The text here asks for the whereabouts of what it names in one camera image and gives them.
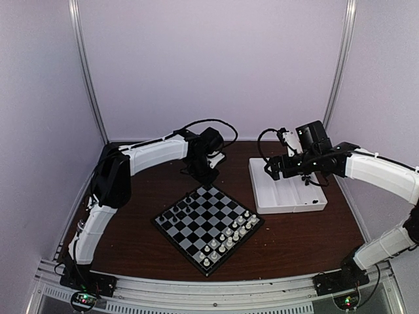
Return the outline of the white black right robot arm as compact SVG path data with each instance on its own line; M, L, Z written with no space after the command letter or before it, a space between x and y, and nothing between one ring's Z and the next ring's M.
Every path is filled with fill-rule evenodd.
M268 128L285 154L267 156L261 153L264 171L273 180L296 176L308 181L318 173L347 180L349 187L377 192L370 202L390 217L390 222L376 230L376 237L354 249L336 274L340 288L350 288L361 277L361 271L418 248L418 168L408 166L371 152L357 144L342 141L334 144L319 120L291 131Z

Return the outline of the black white chessboard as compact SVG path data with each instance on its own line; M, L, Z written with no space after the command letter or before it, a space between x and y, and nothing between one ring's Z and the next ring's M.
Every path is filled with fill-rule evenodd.
M191 196L192 201L190 203L185 201L187 194ZM176 213L173 211L175 205L179 208ZM185 211L187 206L191 208L190 213ZM198 252L198 249L193 243L198 241L198 248L200 249L204 244L204 242L200 240L201 236L204 236L204 239L208 239L209 232L215 231L215 228L220 227L221 224L219 223L221 221L229 224L245 210L250 211L252 214L256 214L262 219L263 223L257 227L255 231L250 232L250 236L244 242L241 242L238 247L233 248L233 250L227 253L227 256L224 257L220 263L216 263L216 265L207 272L193 257L194 254ZM159 221L161 215L165 217L164 222ZM178 218L176 223L172 222L174 215ZM209 277L225 263L238 248L253 236L253 234L264 224L264 219L218 187L214 185L202 185L186 193L181 199L175 201L168 206L168 208L157 214L151 219L151 223L195 268L204 276Z

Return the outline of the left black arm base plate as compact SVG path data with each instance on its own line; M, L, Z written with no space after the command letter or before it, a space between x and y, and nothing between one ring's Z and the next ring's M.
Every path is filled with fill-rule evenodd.
M61 286L82 290L99 296L113 297L117 278L91 271L91 264L74 265L73 261L66 262L60 279Z

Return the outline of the white plastic divided tray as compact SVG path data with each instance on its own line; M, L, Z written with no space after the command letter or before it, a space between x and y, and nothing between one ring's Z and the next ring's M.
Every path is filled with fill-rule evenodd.
M275 181L264 172L264 166L262 158L249 159L249 175L259 214L303 213L325 209L328 201L321 187L316 187L319 202L307 203L302 196L304 183L301 177L281 178Z

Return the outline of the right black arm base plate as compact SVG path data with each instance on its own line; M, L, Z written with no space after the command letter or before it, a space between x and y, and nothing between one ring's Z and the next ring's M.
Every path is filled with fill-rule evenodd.
M329 273L319 273L313 277L318 296L335 294L355 289L370 282L365 270L361 270L352 258L345 259L341 268Z

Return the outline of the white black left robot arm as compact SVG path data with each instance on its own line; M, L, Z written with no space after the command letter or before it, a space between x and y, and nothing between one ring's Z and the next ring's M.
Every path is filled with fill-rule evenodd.
M88 271L94 251L112 216L129 202L134 175L172 160L182 160L192 178L209 185L219 174L217 164L225 158L221 153L223 143L221 134L208 127L200 134L180 129L138 144L105 145L90 181L87 219L82 221L64 256L69 280L79 290L94 285L94 276Z

